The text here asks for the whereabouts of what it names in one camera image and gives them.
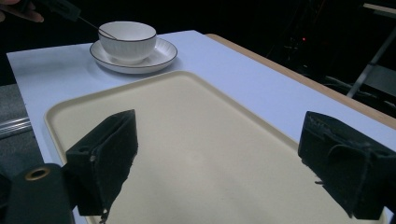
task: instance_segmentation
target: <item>white bowl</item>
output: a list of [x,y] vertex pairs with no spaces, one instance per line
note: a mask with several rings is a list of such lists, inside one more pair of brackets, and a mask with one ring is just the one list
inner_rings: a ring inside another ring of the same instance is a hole
[[113,21],[99,27],[105,52],[122,63],[140,63],[154,50],[156,30],[135,21]]

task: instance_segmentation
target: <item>white saucer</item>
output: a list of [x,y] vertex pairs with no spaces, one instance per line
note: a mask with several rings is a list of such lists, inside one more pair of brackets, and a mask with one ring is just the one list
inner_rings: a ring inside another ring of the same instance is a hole
[[90,47],[92,57],[97,63],[110,70],[126,74],[144,74],[159,71],[173,62],[177,56],[177,48],[164,39],[157,38],[154,51],[141,63],[122,63],[109,56],[100,41]]

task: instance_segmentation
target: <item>cream tray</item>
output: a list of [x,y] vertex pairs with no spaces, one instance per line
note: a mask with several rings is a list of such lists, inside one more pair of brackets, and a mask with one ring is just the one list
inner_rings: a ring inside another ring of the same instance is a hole
[[45,120],[63,163],[82,136],[128,109],[139,148],[107,223],[386,223],[349,218],[315,184],[298,143],[185,71],[52,107]]

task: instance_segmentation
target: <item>bowl rim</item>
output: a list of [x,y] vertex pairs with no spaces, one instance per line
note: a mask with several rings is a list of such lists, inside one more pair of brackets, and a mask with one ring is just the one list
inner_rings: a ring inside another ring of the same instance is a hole
[[[128,23],[138,23],[138,24],[141,24],[141,25],[145,25],[145,26],[147,26],[147,27],[149,27],[149,28],[151,28],[151,29],[154,30],[154,35],[152,35],[152,36],[150,36],[150,37],[148,37],[148,38],[138,39],[138,40],[116,39],[116,38],[113,38],[113,37],[111,37],[111,36],[106,35],[106,31],[102,30],[102,26],[107,25],[107,24],[110,24],[110,23],[116,23],[116,22],[123,22],[123,23],[125,23],[125,22],[128,22]],[[106,38],[106,39],[110,39],[110,40],[113,40],[113,41],[120,41],[120,42],[141,42],[141,41],[147,41],[147,40],[150,40],[150,39],[152,39],[152,38],[155,38],[155,37],[157,36],[157,30],[156,30],[154,27],[152,27],[152,26],[150,26],[150,25],[148,25],[148,24],[146,24],[146,23],[139,22],[139,21],[110,21],[110,22],[103,23],[102,25],[100,25],[100,26],[98,27],[98,34],[99,34],[99,36],[102,36],[102,37],[104,37],[104,38]]]

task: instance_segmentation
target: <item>saucer rim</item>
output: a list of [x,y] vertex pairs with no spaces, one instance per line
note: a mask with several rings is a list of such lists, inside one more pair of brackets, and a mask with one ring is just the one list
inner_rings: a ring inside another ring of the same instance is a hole
[[169,44],[170,46],[172,46],[172,47],[175,49],[175,51],[176,51],[176,52],[175,52],[175,55],[173,55],[173,57],[172,57],[171,59],[166,60],[166,61],[164,61],[164,62],[162,62],[162,63],[149,64],[149,65],[145,65],[145,66],[137,66],[137,65],[139,65],[139,63],[136,63],[136,64],[124,64],[124,63],[115,64],[115,63],[106,62],[106,61],[104,61],[104,60],[102,60],[102,59],[99,59],[99,58],[96,56],[97,54],[95,55],[95,54],[92,52],[93,47],[96,45],[96,46],[99,46],[100,49],[102,49],[102,51],[103,51],[104,54],[108,55],[108,54],[105,52],[105,50],[103,49],[103,46],[101,45],[100,40],[97,40],[97,41],[95,41],[94,43],[91,44],[91,46],[90,46],[90,53],[91,53],[91,56],[92,56],[95,60],[100,61],[101,63],[108,64],[108,65],[110,65],[110,66],[116,66],[116,67],[119,67],[119,68],[133,68],[133,69],[152,68],[152,67],[155,67],[155,66],[161,66],[161,65],[163,65],[163,64],[165,64],[165,63],[172,62],[172,61],[176,58],[176,56],[177,56],[177,54],[178,54],[178,51],[177,51],[176,46],[173,45],[171,42],[169,42],[169,41],[167,41],[167,40],[164,40],[164,39],[162,39],[162,38],[157,37],[157,41],[158,41],[158,40],[160,40],[160,41],[162,41],[162,42],[166,42],[167,44]]

